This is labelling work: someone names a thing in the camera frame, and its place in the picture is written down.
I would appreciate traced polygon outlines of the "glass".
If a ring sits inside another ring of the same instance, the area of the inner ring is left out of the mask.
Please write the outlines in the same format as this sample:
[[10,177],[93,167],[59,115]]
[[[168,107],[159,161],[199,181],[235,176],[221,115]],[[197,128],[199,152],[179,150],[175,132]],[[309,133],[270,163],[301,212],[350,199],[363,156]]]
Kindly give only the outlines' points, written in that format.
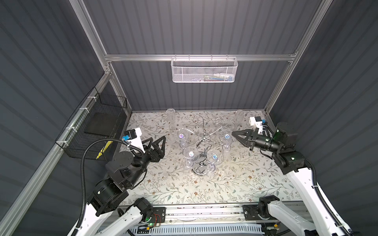
[[211,149],[207,152],[206,156],[207,166],[206,170],[208,173],[214,172],[216,169],[216,166],[221,164],[222,161],[222,155],[219,150]]
[[219,140],[222,144],[222,149],[224,152],[230,152],[231,151],[231,144],[234,141],[234,138],[232,136],[231,130],[222,130],[219,133]]
[[196,147],[186,147],[183,149],[186,168],[192,168],[199,158],[199,151]]

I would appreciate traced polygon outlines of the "clear champagne flute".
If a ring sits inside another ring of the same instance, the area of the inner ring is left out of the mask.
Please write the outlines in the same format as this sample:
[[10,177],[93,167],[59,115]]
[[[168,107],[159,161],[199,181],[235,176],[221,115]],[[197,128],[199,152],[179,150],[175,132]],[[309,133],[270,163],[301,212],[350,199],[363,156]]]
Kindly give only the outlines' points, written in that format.
[[245,119],[245,111],[244,110],[237,110],[235,113],[234,124],[235,130],[239,130],[243,127]]
[[169,124],[169,132],[174,133],[176,130],[176,112],[174,108],[168,108],[166,110],[167,120]]

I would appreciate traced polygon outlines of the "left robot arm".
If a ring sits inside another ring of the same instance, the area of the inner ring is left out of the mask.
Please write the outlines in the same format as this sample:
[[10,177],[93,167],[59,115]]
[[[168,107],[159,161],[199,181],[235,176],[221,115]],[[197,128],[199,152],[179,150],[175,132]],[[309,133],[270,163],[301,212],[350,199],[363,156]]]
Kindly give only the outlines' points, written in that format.
[[[81,157],[80,176],[82,187],[82,207],[76,226],[73,228],[72,236],[78,235],[84,222],[87,205],[92,205],[96,216],[114,211],[118,205],[129,195],[128,190],[136,188],[143,182],[141,176],[147,175],[148,165],[151,162],[159,162],[165,156],[166,137],[162,136],[156,141],[152,138],[141,142],[133,131],[124,136],[121,140],[106,138],[90,144]],[[97,189],[87,198],[85,184],[85,160],[89,150],[97,143],[106,142],[108,144],[120,143],[125,145],[129,151],[116,153],[112,161],[106,164],[109,178],[99,182]]]

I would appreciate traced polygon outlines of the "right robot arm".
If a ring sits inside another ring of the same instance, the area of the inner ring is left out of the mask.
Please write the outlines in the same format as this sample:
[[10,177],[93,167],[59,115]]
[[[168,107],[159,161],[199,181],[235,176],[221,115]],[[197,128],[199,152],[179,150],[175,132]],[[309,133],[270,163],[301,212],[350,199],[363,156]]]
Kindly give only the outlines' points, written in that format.
[[295,150],[297,135],[285,122],[277,124],[271,137],[259,134],[257,128],[232,132],[250,150],[259,148],[272,153],[271,158],[299,193],[312,220],[295,213],[275,195],[259,199],[258,216],[279,220],[297,236],[355,236],[357,233],[337,213],[318,184],[314,165]]

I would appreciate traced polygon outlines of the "chrome wine glass rack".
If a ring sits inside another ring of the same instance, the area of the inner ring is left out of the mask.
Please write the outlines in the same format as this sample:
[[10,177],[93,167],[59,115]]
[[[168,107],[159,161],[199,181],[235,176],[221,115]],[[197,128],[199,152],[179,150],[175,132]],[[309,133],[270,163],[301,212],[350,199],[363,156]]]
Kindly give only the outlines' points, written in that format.
[[210,129],[208,127],[208,122],[205,120],[203,116],[195,115],[193,118],[193,123],[195,124],[194,131],[190,130],[187,127],[182,127],[182,128],[185,128],[189,132],[187,147],[196,147],[199,151],[199,158],[195,162],[192,168],[185,167],[185,170],[189,172],[190,174],[194,174],[200,177],[205,177],[207,179],[210,179],[215,175],[216,171],[208,173],[206,170],[207,152],[211,149],[219,150],[222,155],[221,164],[226,160],[226,157],[225,157],[226,152],[223,151],[222,144],[220,143],[220,140],[219,140],[219,133],[222,130],[227,130],[225,129],[225,121],[222,118],[215,118],[213,120],[214,128]]

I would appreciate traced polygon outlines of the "floral table mat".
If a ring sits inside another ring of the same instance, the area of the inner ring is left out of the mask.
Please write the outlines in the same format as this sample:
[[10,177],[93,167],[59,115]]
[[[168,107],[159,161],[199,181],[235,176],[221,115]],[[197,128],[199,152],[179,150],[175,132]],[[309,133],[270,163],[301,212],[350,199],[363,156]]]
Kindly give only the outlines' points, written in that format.
[[222,150],[214,120],[220,118],[225,129],[234,129],[235,111],[177,112],[175,128],[166,112],[135,113],[127,129],[140,128],[142,138],[166,137],[165,157],[148,167],[140,185],[122,201],[130,205],[140,197],[155,205],[214,204],[256,202],[262,196],[275,195],[283,201],[299,201],[300,195],[279,167],[258,149],[253,151],[239,142],[231,144],[213,175],[190,173],[185,165],[177,130],[187,128],[189,145],[196,146],[202,130],[211,134],[210,147]]

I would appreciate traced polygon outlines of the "black pad in basket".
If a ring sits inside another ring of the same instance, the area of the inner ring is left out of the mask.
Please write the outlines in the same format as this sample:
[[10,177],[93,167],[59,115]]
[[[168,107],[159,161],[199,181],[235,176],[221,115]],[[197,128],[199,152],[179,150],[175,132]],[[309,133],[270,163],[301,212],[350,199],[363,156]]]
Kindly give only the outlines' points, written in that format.
[[89,120],[84,132],[92,135],[110,136],[117,119],[118,117],[115,115],[95,113]]

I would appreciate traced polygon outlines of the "items in white basket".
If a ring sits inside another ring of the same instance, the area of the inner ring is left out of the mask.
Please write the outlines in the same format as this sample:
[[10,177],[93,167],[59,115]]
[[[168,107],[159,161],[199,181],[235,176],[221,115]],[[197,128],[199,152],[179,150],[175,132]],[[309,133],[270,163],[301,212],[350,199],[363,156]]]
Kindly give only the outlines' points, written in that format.
[[228,73],[198,75],[194,78],[195,82],[233,82],[234,75]]

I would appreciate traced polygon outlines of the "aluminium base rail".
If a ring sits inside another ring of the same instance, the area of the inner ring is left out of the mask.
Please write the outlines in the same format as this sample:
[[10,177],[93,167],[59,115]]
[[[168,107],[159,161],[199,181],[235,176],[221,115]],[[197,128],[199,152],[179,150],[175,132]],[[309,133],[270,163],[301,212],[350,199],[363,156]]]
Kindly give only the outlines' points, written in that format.
[[269,223],[258,216],[258,203],[222,203],[188,205],[154,205],[154,212],[164,207],[156,222],[162,225],[222,224],[222,223]]

